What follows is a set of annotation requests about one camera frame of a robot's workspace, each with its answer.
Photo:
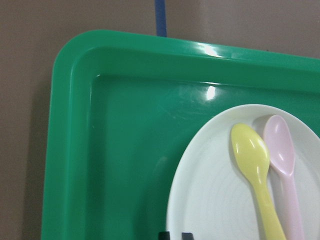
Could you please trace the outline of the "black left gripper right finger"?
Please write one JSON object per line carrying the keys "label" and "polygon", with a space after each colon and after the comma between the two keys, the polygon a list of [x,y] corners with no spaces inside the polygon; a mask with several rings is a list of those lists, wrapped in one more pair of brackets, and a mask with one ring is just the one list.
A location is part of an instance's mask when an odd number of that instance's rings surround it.
{"label": "black left gripper right finger", "polygon": [[194,235],[191,232],[182,232],[181,239],[182,240],[194,240]]}

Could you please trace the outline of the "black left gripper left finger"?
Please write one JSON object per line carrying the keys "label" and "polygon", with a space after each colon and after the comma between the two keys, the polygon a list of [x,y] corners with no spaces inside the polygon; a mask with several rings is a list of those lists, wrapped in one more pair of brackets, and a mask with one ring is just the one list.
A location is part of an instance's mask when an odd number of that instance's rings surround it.
{"label": "black left gripper left finger", "polygon": [[158,233],[158,240],[170,240],[169,231],[161,231]]}

